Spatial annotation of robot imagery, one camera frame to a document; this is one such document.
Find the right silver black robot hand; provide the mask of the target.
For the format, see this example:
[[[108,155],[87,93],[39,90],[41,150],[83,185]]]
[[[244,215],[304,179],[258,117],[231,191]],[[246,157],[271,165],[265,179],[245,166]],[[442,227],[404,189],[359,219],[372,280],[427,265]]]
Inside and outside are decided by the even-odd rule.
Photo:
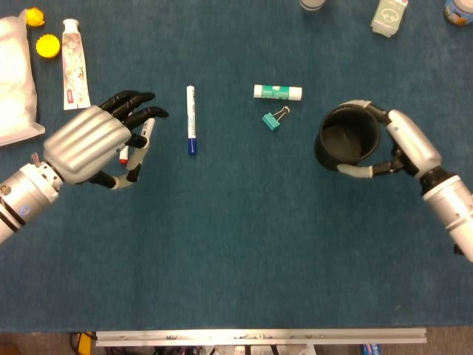
[[[393,159],[371,166],[340,163],[337,166],[340,173],[354,178],[373,178],[404,169],[419,180],[427,172],[441,165],[440,153],[406,114],[397,109],[382,109],[366,100],[351,100],[338,105],[339,109],[348,107],[371,114],[377,122],[385,126],[394,142]]]

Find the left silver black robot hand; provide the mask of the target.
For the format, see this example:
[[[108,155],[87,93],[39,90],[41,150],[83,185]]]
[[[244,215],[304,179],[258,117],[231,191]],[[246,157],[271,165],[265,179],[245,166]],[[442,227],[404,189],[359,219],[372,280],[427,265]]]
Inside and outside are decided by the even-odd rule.
[[[44,142],[44,159],[65,183],[90,182],[108,189],[136,183],[149,147],[154,122],[169,113],[159,106],[136,110],[154,99],[152,92],[121,91],[78,113]],[[126,147],[133,155],[120,177],[103,168]]]

